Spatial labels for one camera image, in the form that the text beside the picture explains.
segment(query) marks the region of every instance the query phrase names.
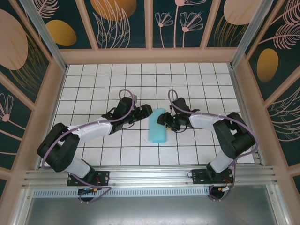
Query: floral wallpaper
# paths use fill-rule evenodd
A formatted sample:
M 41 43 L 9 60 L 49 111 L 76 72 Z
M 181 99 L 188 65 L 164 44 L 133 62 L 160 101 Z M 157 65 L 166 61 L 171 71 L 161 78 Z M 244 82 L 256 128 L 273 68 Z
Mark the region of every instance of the floral wallpaper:
M 153 47 L 200 47 L 212 0 L 154 0 Z
M 0 84 L 0 167 L 11 169 L 31 110 Z

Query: purple cable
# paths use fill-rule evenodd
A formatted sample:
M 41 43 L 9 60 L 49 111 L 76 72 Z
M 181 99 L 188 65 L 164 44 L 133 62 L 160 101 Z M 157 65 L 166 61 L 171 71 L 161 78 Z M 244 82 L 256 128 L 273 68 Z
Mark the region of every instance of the purple cable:
M 211 117 L 222 118 L 222 119 L 225 119 L 225 120 L 230 120 L 230 121 L 235 122 L 235 123 L 239 124 L 240 126 L 244 127 L 244 128 L 245 128 L 245 129 L 246 129 L 246 130 L 254 137 L 254 139 L 255 139 L 255 148 L 254 148 L 252 151 L 250 151 L 250 152 L 247 152 L 247 153 L 245 153 L 245 154 L 242 154 L 242 155 L 240 155 L 240 156 L 237 156 L 237 157 L 230 163 L 230 165 L 229 165 L 229 166 L 234 166 L 234 174 L 233 174 L 233 184 L 234 184 L 234 180 L 235 180 L 235 164 L 236 164 L 236 162 L 237 162 L 237 160 L 238 160 L 239 158 L 241 158 L 241 157 L 243 157 L 243 156 L 250 155 L 250 154 L 252 154 L 252 153 L 254 153 L 254 152 L 257 151 L 258 146 L 259 146 L 259 141 L 258 141 L 257 135 L 256 135 L 249 127 L 247 127 L 245 124 L 239 122 L 238 120 L 232 119 L 232 118 L 230 118 L 230 117 L 222 116 L 222 115 L 216 115 L 216 114 L 212 114 L 212 113 L 208 113 L 208 112 L 189 112 L 189 111 L 180 109 L 179 107 L 177 107 L 177 106 L 172 102 L 171 97 L 170 97 L 171 91 L 172 91 L 173 93 L 175 93 L 176 99 L 178 99 L 178 94 L 177 94 L 177 92 L 176 92 L 174 89 L 170 89 L 169 92 L 168 92 L 168 98 L 169 98 L 169 101 L 170 101 L 171 105 L 172 105 L 174 108 L 178 109 L 179 111 L 182 111 L 183 113 L 192 114 L 192 115 L 206 115 L 206 116 L 211 116 Z M 217 198 L 214 197 L 214 196 L 212 196 L 212 195 L 210 194 L 211 189 L 212 189 L 213 187 L 214 187 L 213 185 L 210 186 L 210 189 L 209 189 L 209 197 L 210 197 L 210 199 L 212 199 L 212 200 L 214 200 L 214 199 L 216 200 Z
M 134 96 L 133 96 L 133 94 L 131 93 L 131 91 L 129 91 L 129 90 L 127 90 L 127 89 L 122 89 L 122 90 L 120 90 L 120 91 L 119 91 L 119 97 L 120 97 L 120 93 L 121 93 L 122 91 L 127 91 L 127 92 L 130 94 L 131 98 L 132 98 L 131 108 L 130 108 L 130 110 L 129 110 L 123 117 L 121 117 L 121 118 L 119 118 L 119 119 L 116 119 L 116 120 L 102 120 L 102 121 L 94 121 L 94 122 L 86 123 L 86 124 L 80 125 L 80 126 L 78 126 L 78 127 L 75 127 L 75 128 L 73 128 L 73 129 L 71 129 L 71 130 L 69 130 L 69 131 L 63 133 L 59 138 L 57 138 L 57 139 L 55 140 L 55 142 L 50 146 L 50 148 L 48 149 L 48 151 L 47 151 L 46 154 L 44 155 L 43 160 L 42 160 L 42 168 L 43 168 L 43 169 L 51 169 L 51 167 L 45 166 L 45 161 L 46 161 L 48 155 L 50 154 L 50 152 L 52 151 L 52 149 L 54 148 L 54 146 L 55 146 L 55 145 L 56 145 L 56 144 L 57 144 L 64 136 L 66 136 L 66 135 L 72 133 L 73 131 L 76 131 L 76 130 L 85 128 L 85 127 L 90 126 L 90 125 L 93 125 L 93 124 L 97 124 L 97 123 L 107 123 L 107 122 L 109 122 L 109 123 L 111 123 L 111 122 L 117 122 L 117 121 L 120 121 L 120 120 L 126 118 L 126 117 L 131 113 L 131 111 L 132 111 L 132 109 L 133 109 L 133 107 L 134 107 L 134 105 L 135 105 L 135 102 L 134 102 Z M 111 187 L 108 187 L 108 186 L 96 186 L 96 185 L 92 185 L 92 184 L 86 183 L 85 181 L 83 181 L 82 179 L 80 179 L 79 177 L 77 177 L 76 175 L 74 175 L 74 174 L 71 174 L 71 175 L 72 175 L 74 178 L 76 178 L 79 182 L 81 182 L 81 183 L 83 183 L 83 184 L 85 184 L 85 185 L 87 185 L 87 186 L 90 186 L 90 187 L 93 187 L 93 188 L 105 188 L 105 189 L 108 189 L 107 191 L 105 191 L 105 192 L 104 192 L 102 195 L 100 195 L 99 197 L 97 197 L 97 198 L 92 199 L 91 201 L 89 201 L 90 203 L 97 201 L 99 198 L 101 198 L 103 195 L 105 195 L 108 191 L 110 191 L 110 190 L 112 189 Z

